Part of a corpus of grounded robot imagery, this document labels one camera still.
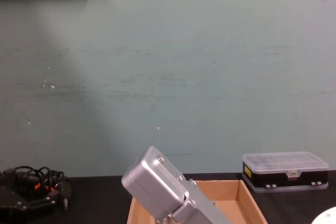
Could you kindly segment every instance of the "open cardboard box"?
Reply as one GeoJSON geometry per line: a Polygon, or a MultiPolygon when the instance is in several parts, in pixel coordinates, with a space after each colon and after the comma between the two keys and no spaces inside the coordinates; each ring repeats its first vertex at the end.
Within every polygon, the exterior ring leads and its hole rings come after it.
{"type": "MultiPolygon", "coordinates": [[[[232,224],[267,224],[242,180],[197,181],[197,185],[232,224]]],[[[155,220],[133,198],[127,224],[155,224],[155,220]]]]}

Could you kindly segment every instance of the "white round object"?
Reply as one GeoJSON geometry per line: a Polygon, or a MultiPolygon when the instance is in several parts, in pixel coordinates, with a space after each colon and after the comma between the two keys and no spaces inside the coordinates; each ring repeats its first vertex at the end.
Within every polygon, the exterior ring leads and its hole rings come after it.
{"type": "Polygon", "coordinates": [[[335,224],[336,223],[336,207],[324,211],[316,217],[312,224],[335,224]]]}

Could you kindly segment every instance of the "yellow label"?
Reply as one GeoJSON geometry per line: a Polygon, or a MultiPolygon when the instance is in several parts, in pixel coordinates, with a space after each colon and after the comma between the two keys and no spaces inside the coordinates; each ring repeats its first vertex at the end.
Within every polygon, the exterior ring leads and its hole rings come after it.
{"type": "Polygon", "coordinates": [[[251,178],[251,171],[249,170],[249,168],[247,168],[247,166],[244,167],[244,171],[251,178]]]}

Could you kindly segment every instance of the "plastic storage box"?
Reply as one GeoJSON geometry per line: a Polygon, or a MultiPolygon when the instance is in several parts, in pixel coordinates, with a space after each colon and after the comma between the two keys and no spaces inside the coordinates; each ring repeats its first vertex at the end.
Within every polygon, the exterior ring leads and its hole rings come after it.
{"type": "Polygon", "coordinates": [[[256,192],[325,189],[329,165],[309,152],[245,154],[244,181],[256,192]]]}

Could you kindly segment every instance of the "transparent organizer box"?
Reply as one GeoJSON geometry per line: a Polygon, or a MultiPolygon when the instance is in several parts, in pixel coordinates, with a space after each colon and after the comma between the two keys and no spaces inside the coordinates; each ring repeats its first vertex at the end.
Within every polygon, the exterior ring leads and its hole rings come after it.
{"type": "Polygon", "coordinates": [[[262,154],[245,154],[243,156],[243,178],[252,187],[254,191],[267,190],[266,186],[272,190],[302,190],[302,189],[323,189],[328,186],[328,181],[325,177],[328,176],[329,165],[319,157],[309,152],[282,152],[282,153],[262,153],[262,154]],[[265,185],[260,187],[261,180],[266,182],[274,174],[286,174],[287,177],[282,176],[282,186],[277,186],[276,183],[272,185],[265,185]],[[297,185],[298,181],[303,181],[302,185],[297,185]]]}

